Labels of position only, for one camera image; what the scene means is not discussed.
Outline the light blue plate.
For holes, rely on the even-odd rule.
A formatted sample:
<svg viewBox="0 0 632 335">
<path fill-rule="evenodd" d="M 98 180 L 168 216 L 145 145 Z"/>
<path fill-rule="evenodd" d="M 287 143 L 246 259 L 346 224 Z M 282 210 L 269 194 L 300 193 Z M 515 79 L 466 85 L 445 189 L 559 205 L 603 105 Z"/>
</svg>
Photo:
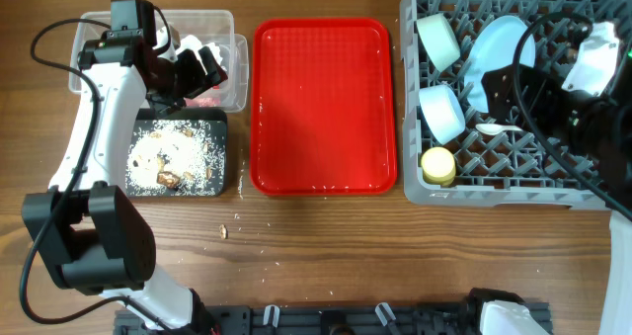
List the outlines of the light blue plate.
<svg viewBox="0 0 632 335">
<path fill-rule="evenodd" d="M 487 97 L 482 77 L 489 71 L 504 68 L 513 63 L 516 46 L 527 30 L 527 24 L 515 16 L 503 16 L 489 24 L 477 37 L 470 50 L 464 75 L 464 86 L 472 84 L 467 94 L 471 107 L 480 113 L 488 113 Z"/>
</svg>

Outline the yellow plastic cup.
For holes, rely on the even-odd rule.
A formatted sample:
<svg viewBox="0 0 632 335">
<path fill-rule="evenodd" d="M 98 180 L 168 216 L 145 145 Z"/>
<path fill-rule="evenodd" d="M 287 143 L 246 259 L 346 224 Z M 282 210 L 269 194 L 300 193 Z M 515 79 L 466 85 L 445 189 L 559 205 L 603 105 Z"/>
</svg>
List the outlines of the yellow plastic cup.
<svg viewBox="0 0 632 335">
<path fill-rule="evenodd" d="M 421 157 L 423 178 L 429 184 L 449 186 L 456 175 L 453 154 L 444 147 L 433 147 Z"/>
</svg>

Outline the light blue bowl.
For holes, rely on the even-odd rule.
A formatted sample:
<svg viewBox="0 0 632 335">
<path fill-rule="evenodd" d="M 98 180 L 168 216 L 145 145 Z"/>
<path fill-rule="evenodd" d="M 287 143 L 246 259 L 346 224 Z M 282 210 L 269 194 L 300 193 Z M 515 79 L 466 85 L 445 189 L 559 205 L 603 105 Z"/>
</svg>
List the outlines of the light blue bowl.
<svg viewBox="0 0 632 335">
<path fill-rule="evenodd" d="M 465 118 L 453 90 L 443 84 L 419 91 L 423 116 L 434 138 L 447 144 L 465 131 Z"/>
</svg>

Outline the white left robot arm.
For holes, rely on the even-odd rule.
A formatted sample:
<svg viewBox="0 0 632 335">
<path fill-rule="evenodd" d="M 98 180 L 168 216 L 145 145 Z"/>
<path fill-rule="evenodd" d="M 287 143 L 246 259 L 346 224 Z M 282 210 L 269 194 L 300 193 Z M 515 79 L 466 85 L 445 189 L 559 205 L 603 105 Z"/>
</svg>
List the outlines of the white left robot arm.
<svg viewBox="0 0 632 335">
<path fill-rule="evenodd" d="M 159 42 L 166 26 L 149 1 L 112 0 L 102 34 L 78 53 L 72 73 L 82 93 L 64 158 L 47 190 L 22 205 L 33 241 L 23 274 L 41 258 L 58 288 L 92 295 L 97 306 L 119 302 L 151 331 L 217 334 L 199 295 L 157 265 L 152 229 L 124 187 L 141 105 L 164 117 L 227 79 L 209 48 Z"/>
</svg>

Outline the white plastic spoon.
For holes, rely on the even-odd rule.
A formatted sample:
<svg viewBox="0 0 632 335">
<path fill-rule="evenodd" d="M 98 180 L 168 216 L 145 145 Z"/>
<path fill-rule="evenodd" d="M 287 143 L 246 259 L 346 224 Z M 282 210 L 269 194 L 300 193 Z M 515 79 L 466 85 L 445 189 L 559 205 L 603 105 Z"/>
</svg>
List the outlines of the white plastic spoon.
<svg viewBox="0 0 632 335">
<path fill-rule="evenodd" d="M 518 126 L 505 126 L 498 124 L 476 124 L 475 128 L 486 135 L 498 135 L 503 132 L 523 132 L 523 129 Z"/>
</svg>

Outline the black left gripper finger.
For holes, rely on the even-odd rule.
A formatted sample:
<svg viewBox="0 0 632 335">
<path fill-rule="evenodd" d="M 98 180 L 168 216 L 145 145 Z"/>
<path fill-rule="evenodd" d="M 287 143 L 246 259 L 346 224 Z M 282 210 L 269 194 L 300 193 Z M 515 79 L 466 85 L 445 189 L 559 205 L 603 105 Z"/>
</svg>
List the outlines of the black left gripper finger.
<svg viewBox="0 0 632 335">
<path fill-rule="evenodd" d="M 200 56 L 201 64 L 206 71 L 204 76 L 204 87 L 206 89 L 218 86 L 228 79 L 227 73 L 216 61 L 208 46 L 203 46 L 198 51 L 198 54 Z"/>
<path fill-rule="evenodd" d="M 209 88 L 204 67 L 191 49 L 178 54 L 175 70 L 175 93 L 179 98 L 195 98 Z"/>
</svg>

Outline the green bowl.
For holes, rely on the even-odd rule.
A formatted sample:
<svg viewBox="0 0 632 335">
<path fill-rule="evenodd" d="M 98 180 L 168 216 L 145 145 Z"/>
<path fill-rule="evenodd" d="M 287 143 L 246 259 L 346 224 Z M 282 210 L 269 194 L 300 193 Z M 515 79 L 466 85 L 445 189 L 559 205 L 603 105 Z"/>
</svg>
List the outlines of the green bowl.
<svg viewBox="0 0 632 335">
<path fill-rule="evenodd" d="M 418 19 L 416 28 L 422 45 L 438 72 L 443 72 L 459 59 L 459 44 L 443 14 Z"/>
</svg>

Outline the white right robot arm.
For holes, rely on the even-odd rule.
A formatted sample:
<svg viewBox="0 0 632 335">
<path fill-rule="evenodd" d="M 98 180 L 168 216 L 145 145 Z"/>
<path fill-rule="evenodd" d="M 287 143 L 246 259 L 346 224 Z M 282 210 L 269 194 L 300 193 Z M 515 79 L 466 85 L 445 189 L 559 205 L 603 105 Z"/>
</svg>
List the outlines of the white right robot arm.
<svg viewBox="0 0 632 335">
<path fill-rule="evenodd" d="M 579 18 L 563 77 L 535 65 L 535 33 L 550 23 L 493 22 L 470 52 L 476 110 L 528 131 L 569 176 L 612 210 L 612 257 L 600 331 L 631 331 L 631 54 L 613 23 Z"/>
</svg>

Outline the red snack wrapper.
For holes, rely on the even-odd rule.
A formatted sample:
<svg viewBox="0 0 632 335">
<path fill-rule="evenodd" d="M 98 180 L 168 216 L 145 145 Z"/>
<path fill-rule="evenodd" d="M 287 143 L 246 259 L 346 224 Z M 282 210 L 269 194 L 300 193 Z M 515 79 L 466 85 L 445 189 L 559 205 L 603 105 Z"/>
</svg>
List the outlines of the red snack wrapper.
<svg viewBox="0 0 632 335">
<path fill-rule="evenodd" d="M 220 96 L 198 96 L 193 99 L 186 99 L 185 103 L 187 107 L 215 108 L 221 106 L 222 99 Z"/>
</svg>

